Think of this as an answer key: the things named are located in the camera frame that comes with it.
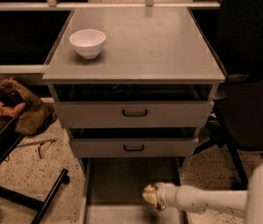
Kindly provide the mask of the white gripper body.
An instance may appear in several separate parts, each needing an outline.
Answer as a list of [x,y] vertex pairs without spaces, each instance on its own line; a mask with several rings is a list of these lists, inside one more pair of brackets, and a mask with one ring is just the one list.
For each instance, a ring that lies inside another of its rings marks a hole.
[[178,208],[178,201],[176,200],[177,192],[179,190],[178,186],[174,187],[161,187],[158,188],[157,198],[161,205],[167,207],[175,207]]

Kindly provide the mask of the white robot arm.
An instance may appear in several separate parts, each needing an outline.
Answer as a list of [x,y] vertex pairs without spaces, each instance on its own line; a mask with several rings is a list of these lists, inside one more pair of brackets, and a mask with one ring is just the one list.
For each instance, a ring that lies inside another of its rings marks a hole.
[[244,224],[263,224],[263,163],[253,171],[247,190],[203,190],[160,182],[146,186],[143,197],[157,210],[174,207],[199,213],[212,209],[241,217]]

